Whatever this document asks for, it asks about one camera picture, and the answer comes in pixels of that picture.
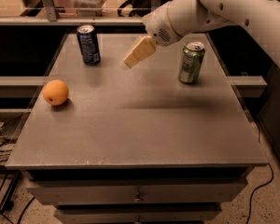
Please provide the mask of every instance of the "drawer handle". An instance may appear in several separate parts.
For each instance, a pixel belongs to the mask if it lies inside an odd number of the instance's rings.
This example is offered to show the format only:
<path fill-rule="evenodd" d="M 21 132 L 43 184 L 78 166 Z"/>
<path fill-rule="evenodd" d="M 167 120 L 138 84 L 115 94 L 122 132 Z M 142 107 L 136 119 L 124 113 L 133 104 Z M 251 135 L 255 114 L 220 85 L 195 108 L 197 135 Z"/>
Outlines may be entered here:
<path fill-rule="evenodd" d="M 133 200 L 134 203 L 142 203 L 143 202 L 143 199 L 140 197 L 140 192 L 137 192 L 136 194 L 136 197 L 134 198 Z"/>

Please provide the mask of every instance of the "table surface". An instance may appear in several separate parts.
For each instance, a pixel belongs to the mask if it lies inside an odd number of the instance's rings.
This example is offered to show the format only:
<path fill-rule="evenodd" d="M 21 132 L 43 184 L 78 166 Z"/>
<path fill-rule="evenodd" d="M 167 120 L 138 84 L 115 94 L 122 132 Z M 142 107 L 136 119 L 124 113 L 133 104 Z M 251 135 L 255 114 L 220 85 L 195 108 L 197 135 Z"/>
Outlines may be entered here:
<path fill-rule="evenodd" d="M 248 166 L 267 163 L 205 35 L 187 35 L 130 70 L 120 61 L 135 34 L 98 34 L 102 61 L 82 62 L 70 34 L 48 80 L 70 93 L 50 106 L 39 95 L 7 168 L 87 169 Z M 199 82 L 177 79 L 183 46 L 206 47 Z"/>

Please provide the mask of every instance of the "green soda can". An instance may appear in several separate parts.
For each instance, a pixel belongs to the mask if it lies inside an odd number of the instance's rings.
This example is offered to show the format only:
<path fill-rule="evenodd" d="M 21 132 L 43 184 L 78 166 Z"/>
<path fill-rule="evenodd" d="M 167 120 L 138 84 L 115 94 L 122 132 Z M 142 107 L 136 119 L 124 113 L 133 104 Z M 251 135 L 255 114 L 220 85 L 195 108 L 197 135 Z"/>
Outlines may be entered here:
<path fill-rule="evenodd" d="M 189 42 L 183 48 L 178 79 L 186 84 L 198 81 L 205 54 L 204 44 L 200 41 Z"/>

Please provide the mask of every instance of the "black cable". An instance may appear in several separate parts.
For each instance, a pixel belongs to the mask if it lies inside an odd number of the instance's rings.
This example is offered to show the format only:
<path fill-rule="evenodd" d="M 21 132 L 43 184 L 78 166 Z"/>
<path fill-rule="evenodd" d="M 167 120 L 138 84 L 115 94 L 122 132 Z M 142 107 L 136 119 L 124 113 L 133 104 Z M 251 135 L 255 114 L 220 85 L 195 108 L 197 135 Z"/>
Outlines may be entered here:
<path fill-rule="evenodd" d="M 5 123 L 0 127 L 0 130 L 1 130 L 2 128 L 4 128 L 5 126 L 7 126 L 7 125 L 8 125 L 10 122 L 12 122 L 13 120 L 18 119 L 18 118 L 20 118 L 20 117 L 22 117 L 22 116 L 23 116 L 23 114 L 17 116 L 17 117 L 14 118 L 14 119 L 11 119 L 11 120 L 8 121 L 8 122 L 5 122 Z M 4 146 L 4 145 L 7 145 L 7 144 L 8 144 L 8 142 L 4 142 L 4 143 L 0 144 L 0 147 L 2 147 L 2 146 Z M 11 152 L 11 151 L 12 151 L 12 149 L 9 149 L 9 150 L 0 150 L 1 153 L 3 153 L 3 152 L 4 152 L 4 153 L 6 153 L 6 152 Z M 7 161 L 7 160 L 8 160 L 9 154 L 0 155 L 0 158 L 1 158 L 1 157 L 5 157 L 5 156 L 6 156 L 6 158 L 3 159 L 3 160 L 0 160 L 0 162 Z"/>
<path fill-rule="evenodd" d="M 22 212 L 21 212 L 21 215 L 20 215 L 20 217 L 19 217 L 19 219 L 18 219 L 18 221 L 17 221 L 17 224 L 20 224 L 20 223 L 21 223 L 22 217 L 24 216 L 24 214 L 25 214 L 27 208 L 28 208 L 29 205 L 34 201 L 34 199 L 35 199 L 35 197 L 33 197 L 33 198 L 28 202 L 28 204 L 26 204 L 26 206 L 24 207 L 24 209 L 23 209 Z"/>
<path fill-rule="evenodd" d="M 259 129 L 259 142 L 260 142 L 260 127 L 259 127 L 259 126 L 258 126 L 258 129 Z M 272 174 L 270 180 L 267 181 L 266 183 L 261 184 L 261 185 L 259 185 L 258 187 L 256 187 L 256 188 L 252 191 L 252 193 L 251 193 L 250 200 L 249 200 L 249 214 L 248 214 L 248 218 L 247 218 L 246 224 L 249 223 L 250 218 L 251 218 L 251 214 L 252 214 L 252 199 L 253 199 L 254 193 L 255 193 L 258 189 L 261 189 L 261 188 L 263 188 L 263 187 L 269 185 L 269 184 L 272 183 L 272 181 L 273 181 L 273 168 L 272 168 L 272 166 L 271 166 L 270 164 L 269 164 L 269 167 L 270 167 L 270 169 L 271 169 L 271 174 Z"/>
<path fill-rule="evenodd" d="M 11 224 L 14 224 L 7 216 L 4 214 L 0 214 L 2 217 L 4 217 L 7 221 L 9 221 Z"/>
<path fill-rule="evenodd" d="M 4 143 L 0 144 L 0 147 L 8 145 L 8 144 L 9 144 L 9 142 L 4 142 Z M 10 152 L 10 151 L 12 151 L 12 150 L 11 149 L 10 150 L 5 150 L 5 151 L 4 150 L 0 150 L 0 152 Z M 6 157 L 5 159 L 0 159 L 0 162 L 7 161 L 8 157 L 9 157 L 9 153 L 2 154 L 2 155 L 0 155 L 0 157 Z"/>
<path fill-rule="evenodd" d="M 5 184 L 5 182 L 6 182 L 6 180 L 7 180 L 7 177 L 8 177 L 8 174 L 6 174 L 6 175 L 4 176 L 4 178 L 3 178 L 3 180 L 2 180 L 2 183 L 1 183 L 1 185 L 0 185 L 0 192 L 1 192 L 1 190 L 2 190 L 2 188 L 3 188 L 3 186 L 4 186 L 4 184 Z"/>

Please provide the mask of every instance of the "blue soda can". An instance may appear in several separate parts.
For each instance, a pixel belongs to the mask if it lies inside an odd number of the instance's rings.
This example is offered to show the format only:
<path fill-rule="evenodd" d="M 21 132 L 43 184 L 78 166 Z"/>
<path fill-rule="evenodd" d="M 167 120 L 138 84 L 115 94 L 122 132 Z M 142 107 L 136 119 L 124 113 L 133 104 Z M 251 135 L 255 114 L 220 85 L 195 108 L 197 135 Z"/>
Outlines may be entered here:
<path fill-rule="evenodd" d="M 77 28 L 77 41 L 84 64 L 96 65 L 101 61 L 97 35 L 93 26 L 79 26 Z"/>

